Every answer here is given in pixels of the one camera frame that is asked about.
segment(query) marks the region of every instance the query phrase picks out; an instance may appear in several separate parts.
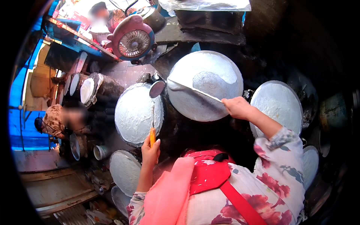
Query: man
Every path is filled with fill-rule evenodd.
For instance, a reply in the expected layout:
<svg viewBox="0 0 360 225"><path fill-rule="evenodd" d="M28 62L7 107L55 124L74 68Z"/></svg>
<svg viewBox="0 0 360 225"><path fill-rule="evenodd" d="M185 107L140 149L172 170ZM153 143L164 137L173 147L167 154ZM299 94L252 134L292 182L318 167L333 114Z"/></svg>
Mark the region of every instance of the man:
<svg viewBox="0 0 360 225"><path fill-rule="evenodd" d="M73 131L76 134L91 134L89 126L85 126L87 118L85 105L73 101L67 102L64 107L59 104L50 106L43 118L35 119L34 125L40 133L66 139Z"/></svg>
<svg viewBox="0 0 360 225"><path fill-rule="evenodd" d="M136 12L136 9L129 8L128 15ZM105 2L101 1L92 6L89 10L89 21L94 24L106 24L110 33L114 33L115 28L125 19L124 11L120 9L108 10Z"/></svg>

